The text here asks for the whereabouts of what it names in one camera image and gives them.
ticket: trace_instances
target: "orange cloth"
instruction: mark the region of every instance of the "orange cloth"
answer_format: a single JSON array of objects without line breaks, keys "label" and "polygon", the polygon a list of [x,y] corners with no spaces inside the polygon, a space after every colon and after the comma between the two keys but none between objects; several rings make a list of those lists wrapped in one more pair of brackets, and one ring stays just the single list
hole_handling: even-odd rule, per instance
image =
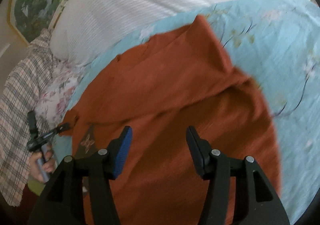
[{"label": "orange cloth", "polygon": [[[229,157],[254,156],[279,191],[278,147],[265,100],[255,82],[232,66],[202,16],[117,56],[64,118],[75,120],[66,133],[73,136],[73,153],[105,148],[125,125],[133,129],[123,173],[111,181],[123,225],[197,224],[208,183],[193,166],[185,139],[189,125]],[[230,211],[227,216],[230,224]]]}]

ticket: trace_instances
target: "floral pillow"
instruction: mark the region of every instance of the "floral pillow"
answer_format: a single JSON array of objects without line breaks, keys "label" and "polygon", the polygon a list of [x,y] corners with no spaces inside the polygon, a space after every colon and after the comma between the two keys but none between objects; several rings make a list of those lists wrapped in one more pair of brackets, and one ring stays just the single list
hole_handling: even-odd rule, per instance
[{"label": "floral pillow", "polygon": [[84,67],[72,66],[68,62],[60,62],[53,70],[52,82],[43,90],[36,105],[35,112],[56,127],[66,112],[68,102],[75,88],[84,75]]}]

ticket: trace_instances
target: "plaid shirt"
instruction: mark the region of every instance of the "plaid shirt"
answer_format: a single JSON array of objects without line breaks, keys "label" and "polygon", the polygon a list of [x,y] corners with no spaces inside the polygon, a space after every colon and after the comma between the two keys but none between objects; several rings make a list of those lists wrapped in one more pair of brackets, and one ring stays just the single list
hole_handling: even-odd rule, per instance
[{"label": "plaid shirt", "polygon": [[[43,30],[30,43],[26,59],[8,76],[0,100],[0,191],[13,206],[19,206],[29,175],[27,113],[34,109],[59,62],[50,51],[50,38],[49,31]],[[49,129],[44,119],[37,119],[37,126],[40,133]]]}]

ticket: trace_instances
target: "human hand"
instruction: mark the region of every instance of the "human hand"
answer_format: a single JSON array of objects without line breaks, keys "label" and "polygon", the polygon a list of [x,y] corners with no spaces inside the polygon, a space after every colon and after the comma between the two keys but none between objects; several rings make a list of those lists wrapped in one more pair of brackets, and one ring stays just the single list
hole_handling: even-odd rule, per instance
[{"label": "human hand", "polygon": [[[50,146],[47,146],[48,151],[45,154],[44,158],[47,160],[46,163],[43,164],[43,166],[41,167],[42,170],[44,170],[47,173],[51,173],[54,171],[55,168],[55,159],[52,158],[53,156],[53,152],[51,150]],[[41,152],[37,152],[37,153],[33,153],[29,159],[30,162],[30,174],[33,178],[35,178],[36,180],[38,180],[39,182],[44,182],[43,180],[43,176],[41,174],[40,168],[38,166],[37,160],[40,159],[42,157],[42,153]]]}]

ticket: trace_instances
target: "wall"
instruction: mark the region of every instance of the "wall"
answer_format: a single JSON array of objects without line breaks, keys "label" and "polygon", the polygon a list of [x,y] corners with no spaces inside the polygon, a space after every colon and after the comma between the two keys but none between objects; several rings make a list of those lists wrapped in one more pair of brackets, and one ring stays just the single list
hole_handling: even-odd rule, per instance
[{"label": "wall", "polygon": [[7,76],[26,57],[27,47],[7,23],[8,4],[9,0],[3,0],[0,4],[0,97]]}]

